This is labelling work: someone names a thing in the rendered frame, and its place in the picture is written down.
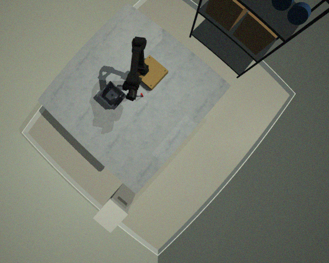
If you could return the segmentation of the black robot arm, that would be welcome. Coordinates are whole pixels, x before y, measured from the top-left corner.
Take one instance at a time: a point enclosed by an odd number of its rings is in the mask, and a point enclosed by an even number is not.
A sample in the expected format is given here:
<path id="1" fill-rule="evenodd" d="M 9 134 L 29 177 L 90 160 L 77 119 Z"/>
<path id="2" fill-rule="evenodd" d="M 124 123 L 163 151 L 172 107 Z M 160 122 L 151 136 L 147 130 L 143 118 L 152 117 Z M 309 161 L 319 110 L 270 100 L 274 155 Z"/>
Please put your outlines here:
<path id="1" fill-rule="evenodd" d="M 135 37 L 132 40 L 132 61 L 131 70 L 122 85 L 122 89 L 129 93 L 127 98 L 136 100 L 136 94 L 139 88 L 140 80 L 138 72 L 145 76 L 149 72 L 148 65 L 145 64 L 144 49 L 146 47 L 146 38 Z"/>

